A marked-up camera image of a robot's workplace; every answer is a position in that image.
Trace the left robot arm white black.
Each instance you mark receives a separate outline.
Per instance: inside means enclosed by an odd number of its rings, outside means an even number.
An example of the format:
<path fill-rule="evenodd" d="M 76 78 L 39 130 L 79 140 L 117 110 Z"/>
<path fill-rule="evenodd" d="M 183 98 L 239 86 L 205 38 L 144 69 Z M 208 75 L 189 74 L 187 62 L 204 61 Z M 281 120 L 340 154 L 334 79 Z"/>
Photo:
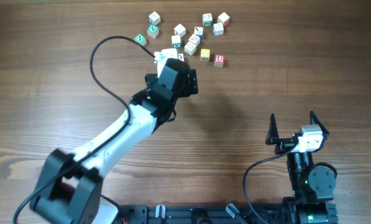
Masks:
<path fill-rule="evenodd" d="M 169 58 L 145 76 L 126 111 L 90 142 L 69 154 L 56 149 L 42 167 L 30 209 L 50 223 L 114 223 L 119 207 L 101 195 L 103 181 L 136 144 L 175 117 L 177 99 L 198 92 L 196 70 Z"/>

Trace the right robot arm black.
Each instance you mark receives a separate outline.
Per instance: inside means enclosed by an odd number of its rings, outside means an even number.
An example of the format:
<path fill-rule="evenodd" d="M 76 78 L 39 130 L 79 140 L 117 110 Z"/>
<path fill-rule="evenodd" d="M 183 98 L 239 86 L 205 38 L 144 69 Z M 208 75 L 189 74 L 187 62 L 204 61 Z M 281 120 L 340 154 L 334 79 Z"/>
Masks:
<path fill-rule="evenodd" d="M 275 115 L 270 116 L 270 126 L 265 143 L 275 146 L 275 154 L 286 156 L 292 197 L 282 200 L 286 223 L 330 224 L 339 221 L 334 199 L 337 170 L 325 163 L 313 162 L 313 153 L 323 148 L 329 131 L 309 113 L 310 123 L 300 128 L 290 138 L 280 138 Z"/>

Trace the block green V side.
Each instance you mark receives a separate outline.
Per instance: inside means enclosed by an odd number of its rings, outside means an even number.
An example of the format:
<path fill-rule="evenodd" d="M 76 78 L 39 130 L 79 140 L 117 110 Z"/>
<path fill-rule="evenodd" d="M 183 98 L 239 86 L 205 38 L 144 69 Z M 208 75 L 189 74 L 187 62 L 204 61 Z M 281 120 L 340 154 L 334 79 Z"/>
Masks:
<path fill-rule="evenodd" d="M 180 48 L 181 47 L 181 36 L 180 35 L 173 35 L 172 36 L 172 47 L 173 48 Z"/>

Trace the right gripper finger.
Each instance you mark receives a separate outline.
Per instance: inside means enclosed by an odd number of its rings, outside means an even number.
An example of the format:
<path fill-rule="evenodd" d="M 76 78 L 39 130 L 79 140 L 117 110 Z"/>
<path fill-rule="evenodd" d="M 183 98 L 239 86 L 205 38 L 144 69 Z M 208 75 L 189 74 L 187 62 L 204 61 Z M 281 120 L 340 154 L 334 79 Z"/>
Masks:
<path fill-rule="evenodd" d="M 320 128 L 321 131 L 323 132 L 324 137 L 329 137 L 330 133 L 329 131 L 324 127 L 324 125 L 319 121 L 317 116 L 315 115 L 314 111 L 309 112 L 309 120 L 311 124 L 317 124 Z"/>
<path fill-rule="evenodd" d="M 279 134 L 278 134 L 278 129 L 277 129 L 276 117 L 275 117 L 275 114 L 272 113 L 270 115 L 270 124 L 268 128 L 266 140 L 277 140 L 277 139 L 279 139 Z"/>

